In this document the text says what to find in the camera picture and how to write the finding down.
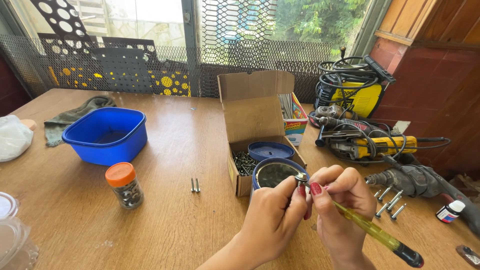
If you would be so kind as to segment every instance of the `white plastic bag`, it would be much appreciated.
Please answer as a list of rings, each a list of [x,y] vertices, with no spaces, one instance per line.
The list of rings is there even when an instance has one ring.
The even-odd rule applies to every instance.
[[[32,143],[33,131],[15,115],[0,117],[0,162],[20,156]]]

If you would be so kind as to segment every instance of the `wooden table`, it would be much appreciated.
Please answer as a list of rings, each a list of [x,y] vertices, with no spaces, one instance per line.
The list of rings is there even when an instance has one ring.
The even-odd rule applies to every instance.
[[[104,179],[106,166],[81,161],[66,144],[45,147],[42,122],[98,94],[147,116],[148,142],[132,161],[145,192],[135,210],[118,205]],[[35,270],[195,269],[240,230],[248,197],[235,197],[231,187],[220,100],[53,89],[13,114],[38,123],[30,148],[0,163],[0,190],[20,201],[17,217],[32,227],[30,236],[40,248]],[[345,164],[314,145],[317,135],[308,125],[299,146],[310,174],[333,164],[356,167],[362,175],[386,168]],[[191,177],[199,179],[198,194],[190,191]],[[384,216],[374,222],[419,251],[424,269],[473,269],[455,252],[460,244],[480,252],[479,239],[462,220],[439,222],[434,213],[441,204],[433,199],[401,202],[407,207],[398,221]],[[258,269],[330,269],[313,216],[301,222],[279,259]],[[369,236],[364,252],[379,270],[410,269]]]

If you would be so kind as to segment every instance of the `cardboard box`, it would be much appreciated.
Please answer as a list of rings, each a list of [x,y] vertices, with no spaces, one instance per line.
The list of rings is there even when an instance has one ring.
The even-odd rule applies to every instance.
[[[283,125],[285,127],[285,136],[294,146],[299,146],[307,127],[308,117],[294,93],[292,93],[292,107],[296,119],[284,119]]]
[[[248,152],[248,145],[258,141],[274,141],[295,150],[293,161],[307,164],[285,137],[285,127],[277,94],[292,93],[295,77],[285,71],[258,71],[252,74],[232,73],[217,77],[228,139],[228,171],[235,195],[248,196],[252,176],[240,176],[232,150]]]

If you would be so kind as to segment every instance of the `hand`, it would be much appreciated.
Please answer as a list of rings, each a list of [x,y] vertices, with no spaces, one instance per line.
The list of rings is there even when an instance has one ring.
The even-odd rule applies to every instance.
[[[314,203],[318,213],[317,233],[328,249],[334,269],[375,269],[362,253],[366,232],[343,217],[332,202],[335,200],[371,221],[376,201],[363,177],[354,168],[344,170],[334,165],[314,173],[310,187],[306,218],[311,216]]]
[[[253,192],[240,232],[200,269],[255,269],[278,258],[307,212],[305,186],[293,176]]]

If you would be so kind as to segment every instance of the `small bottle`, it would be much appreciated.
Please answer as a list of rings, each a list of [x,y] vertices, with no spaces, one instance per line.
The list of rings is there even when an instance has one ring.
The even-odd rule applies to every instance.
[[[448,205],[442,207],[442,209],[438,210],[435,214],[441,222],[450,223],[454,219],[456,219],[460,212],[465,208],[465,204],[461,201],[454,201]]]
[[[105,179],[123,208],[133,209],[144,201],[144,192],[130,163],[121,162],[111,166],[105,173]]]

